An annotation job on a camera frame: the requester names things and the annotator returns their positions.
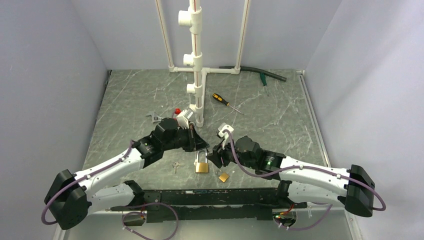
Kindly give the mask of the small brass padlock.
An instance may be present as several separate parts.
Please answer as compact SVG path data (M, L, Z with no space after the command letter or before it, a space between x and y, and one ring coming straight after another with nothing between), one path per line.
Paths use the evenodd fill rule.
M223 183L225 183L230 177L230 175L228 173L226 173L222 170L218 170L215 174L218 177L218 179Z

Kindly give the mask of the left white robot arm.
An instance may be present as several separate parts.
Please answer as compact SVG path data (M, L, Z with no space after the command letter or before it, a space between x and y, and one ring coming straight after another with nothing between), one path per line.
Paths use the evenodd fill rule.
M174 118L164 118L155 129L139 140L131 140L122 153L94 167L75 173L59 172L44 198L41 212L44 225L59 224L68 230L97 211L127 206L139 209L144 203L144 192L134 181L106 188L115 179L147 168L160 160L164 152L182 149L185 152L206 150L210 145L196 132L194 124L179 126Z

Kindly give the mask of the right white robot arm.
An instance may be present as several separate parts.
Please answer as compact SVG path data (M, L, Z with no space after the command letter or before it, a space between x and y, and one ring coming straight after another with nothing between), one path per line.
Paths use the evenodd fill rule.
M265 150L248 136L236 142L223 139L206 157L218 168L235 163L244 171L254 170L252 177L279 181L275 200L282 208L306 202L331 204L365 218L377 210L375 183L360 165L331 168L303 162Z

